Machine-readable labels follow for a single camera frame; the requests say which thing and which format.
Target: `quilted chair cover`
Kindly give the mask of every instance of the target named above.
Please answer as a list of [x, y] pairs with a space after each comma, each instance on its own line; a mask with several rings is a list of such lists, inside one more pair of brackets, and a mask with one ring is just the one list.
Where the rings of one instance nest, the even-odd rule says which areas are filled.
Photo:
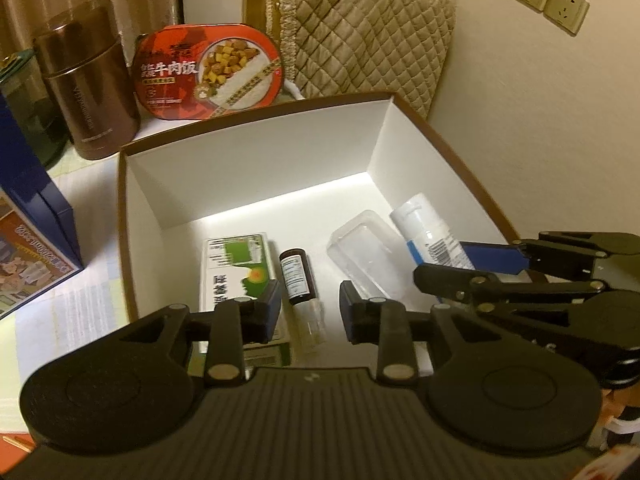
[[[267, 32], [273, 6], [267, 0]], [[285, 74], [306, 98], [371, 90], [431, 106], [455, 23], [453, 0], [278, 0]]]

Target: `ribbed black surface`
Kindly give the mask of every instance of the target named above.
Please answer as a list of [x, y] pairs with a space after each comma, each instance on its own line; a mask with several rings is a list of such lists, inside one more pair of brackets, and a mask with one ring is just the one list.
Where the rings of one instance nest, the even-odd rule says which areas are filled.
[[145, 449], [76, 457], [47, 447], [7, 480], [565, 480], [590, 460], [495, 456], [457, 441], [408, 390], [367, 370], [262, 368], [211, 390], [195, 416]]

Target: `bottle label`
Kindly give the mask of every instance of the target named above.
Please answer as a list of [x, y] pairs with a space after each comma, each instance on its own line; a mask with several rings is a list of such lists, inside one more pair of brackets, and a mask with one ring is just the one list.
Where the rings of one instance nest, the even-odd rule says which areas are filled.
[[444, 238], [429, 238], [431, 233], [421, 233], [407, 243], [417, 264], [437, 264], [459, 269], [473, 269], [465, 250], [451, 234]]
[[305, 267], [299, 254], [281, 259], [282, 275], [290, 298], [309, 294], [309, 284], [306, 280]]

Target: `white bottle cap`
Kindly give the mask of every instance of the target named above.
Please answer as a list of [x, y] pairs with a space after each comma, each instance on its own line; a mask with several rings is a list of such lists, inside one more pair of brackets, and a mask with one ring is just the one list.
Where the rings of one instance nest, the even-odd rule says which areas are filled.
[[422, 194], [412, 196], [389, 217], [405, 240], [413, 240], [418, 234], [430, 231], [442, 222], [437, 211]]

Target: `barcode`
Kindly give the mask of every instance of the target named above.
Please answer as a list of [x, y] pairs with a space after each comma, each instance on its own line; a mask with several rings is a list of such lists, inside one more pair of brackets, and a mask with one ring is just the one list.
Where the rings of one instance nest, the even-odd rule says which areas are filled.
[[245, 359], [245, 367], [258, 367], [258, 366], [276, 366], [276, 358], [274, 356], [268, 357], [254, 357], [253, 359]]
[[429, 254], [438, 265], [451, 265], [451, 255], [444, 240], [431, 244], [429, 246]]

